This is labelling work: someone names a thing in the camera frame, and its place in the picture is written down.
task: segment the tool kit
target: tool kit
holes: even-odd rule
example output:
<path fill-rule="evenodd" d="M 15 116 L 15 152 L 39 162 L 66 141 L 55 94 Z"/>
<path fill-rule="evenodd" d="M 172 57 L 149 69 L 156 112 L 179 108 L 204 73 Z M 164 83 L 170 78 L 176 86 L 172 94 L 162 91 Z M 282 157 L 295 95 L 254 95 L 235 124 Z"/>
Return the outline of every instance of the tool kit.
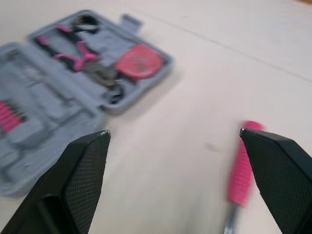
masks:
<path fill-rule="evenodd" d="M 23 194 L 69 142 L 98 131 L 170 72 L 172 58 L 119 25 L 84 10 L 0 47 L 0 193 Z"/>

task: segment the pink tape measure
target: pink tape measure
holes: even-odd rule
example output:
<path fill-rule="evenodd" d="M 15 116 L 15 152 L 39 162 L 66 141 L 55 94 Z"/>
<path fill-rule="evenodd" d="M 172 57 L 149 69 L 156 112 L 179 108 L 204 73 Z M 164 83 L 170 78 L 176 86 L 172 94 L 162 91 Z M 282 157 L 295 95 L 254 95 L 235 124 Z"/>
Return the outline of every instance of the pink tape measure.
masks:
<path fill-rule="evenodd" d="M 133 81 L 148 79 L 161 69 L 163 60 L 155 50 L 139 44 L 125 53 L 115 68 Z"/>

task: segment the screwdriver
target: screwdriver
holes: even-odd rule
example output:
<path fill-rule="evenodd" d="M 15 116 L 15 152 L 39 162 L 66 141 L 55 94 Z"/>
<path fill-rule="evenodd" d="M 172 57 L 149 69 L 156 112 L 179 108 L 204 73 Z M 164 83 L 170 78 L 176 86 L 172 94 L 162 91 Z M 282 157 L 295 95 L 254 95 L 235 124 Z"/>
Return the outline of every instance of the screwdriver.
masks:
<path fill-rule="evenodd" d="M 254 121 L 246 121 L 242 128 L 264 130 L 264 126 Z M 224 234 L 234 234 L 235 221 L 240 207 L 244 207 L 248 201 L 253 171 L 249 162 L 243 141 L 239 140 L 239 149 L 230 174 L 228 200 L 233 203 L 233 210 L 229 217 Z"/>

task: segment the pink handle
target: pink handle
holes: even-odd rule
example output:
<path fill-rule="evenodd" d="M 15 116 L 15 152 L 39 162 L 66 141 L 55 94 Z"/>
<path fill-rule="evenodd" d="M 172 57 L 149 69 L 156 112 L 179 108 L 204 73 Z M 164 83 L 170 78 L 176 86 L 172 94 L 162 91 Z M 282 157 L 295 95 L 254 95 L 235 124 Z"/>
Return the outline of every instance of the pink handle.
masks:
<path fill-rule="evenodd" d="M 260 123 L 247 121 L 243 128 L 252 128 L 255 130 L 263 130 L 264 126 Z M 253 171 L 249 162 L 249 158 L 243 141 L 240 139 L 240 147 L 231 171 L 229 184 L 229 200 L 244 206 L 248 200 L 250 187 L 253 180 Z"/>

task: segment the white table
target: white table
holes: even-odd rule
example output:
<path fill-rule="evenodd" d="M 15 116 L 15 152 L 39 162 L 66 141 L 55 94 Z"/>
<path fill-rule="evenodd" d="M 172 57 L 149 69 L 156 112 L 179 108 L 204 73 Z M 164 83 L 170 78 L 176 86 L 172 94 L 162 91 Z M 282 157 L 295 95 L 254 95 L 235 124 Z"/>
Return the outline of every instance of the white table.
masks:
<path fill-rule="evenodd" d="M 39 27 L 93 9 L 114 21 L 122 13 L 134 15 L 145 23 L 141 36 L 175 58 L 163 83 L 126 113 L 108 116 L 112 141 L 89 233 L 223 233 L 243 120 L 259 121 L 312 153 L 311 46 L 286 40 L 280 19 L 288 13 L 275 15 L 281 8 L 292 16 L 311 7 L 298 3 L 289 10 L 283 4 L 290 3 L 1 1 L 0 44 L 25 41 Z M 21 201 L 0 198 L 0 229 Z M 255 186 L 236 233 L 281 233 Z"/>

